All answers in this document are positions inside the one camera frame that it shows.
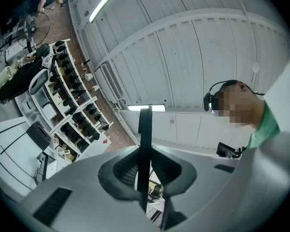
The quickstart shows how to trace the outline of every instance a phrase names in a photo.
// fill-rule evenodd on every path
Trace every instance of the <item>neck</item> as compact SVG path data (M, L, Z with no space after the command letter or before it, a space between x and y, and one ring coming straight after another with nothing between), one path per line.
M257 129L258 126L260 125L263 118L264 109L265 109L265 101L256 99L252 106L251 120L249 123L252 128Z

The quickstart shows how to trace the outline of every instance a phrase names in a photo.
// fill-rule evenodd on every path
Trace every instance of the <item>green shirt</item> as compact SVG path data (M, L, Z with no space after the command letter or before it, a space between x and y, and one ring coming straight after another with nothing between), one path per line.
M280 133L276 119L265 103L263 118L257 130L252 133L247 149L259 147L266 139L275 137Z

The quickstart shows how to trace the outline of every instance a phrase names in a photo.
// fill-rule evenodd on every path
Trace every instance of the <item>air vent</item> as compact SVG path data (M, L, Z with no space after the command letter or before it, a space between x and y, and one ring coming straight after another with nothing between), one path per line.
M64 206L71 192L71 190L65 188L56 189L33 216L49 227Z
M117 88L117 86L116 86L116 84L115 84L115 82L114 82L114 80L113 80L113 78L112 78L112 76L111 76L106 64L102 64L101 65L101 70L102 70L102 73L104 74L104 77L107 80L107 82L108 82L113 94L116 96L116 98L118 100L122 99L121 94L120 94L120 92L119 92L119 90L118 90L118 88Z

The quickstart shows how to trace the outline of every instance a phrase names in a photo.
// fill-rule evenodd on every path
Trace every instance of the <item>white table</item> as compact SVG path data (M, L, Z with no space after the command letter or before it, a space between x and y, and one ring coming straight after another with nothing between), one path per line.
M33 177L41 165L37 156L42 150L25 133L29 127L30 124L24 117L0 123L0 178L23 197L36 188ZM50 147L44 152L53 157L53 150ZM56 171L67 165L58 160Z

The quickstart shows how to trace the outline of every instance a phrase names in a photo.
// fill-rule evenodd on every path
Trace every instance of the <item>white wall lamp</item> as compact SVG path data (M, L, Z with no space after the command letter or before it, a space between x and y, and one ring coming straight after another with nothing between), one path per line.
M141 109L146 109L149 106L152 107L153 112L165 112L165 105L159 104L159 105L138 105L138 106L127 106L128 110L130 111L137 111L139 112Z
M91 13L89 17L90 23L93 22L93 20L97 17L97 14L103 9L103 7L106 5L108 1L109 0L101 0L101 2L99 2L98 6L94 9L94 11Z

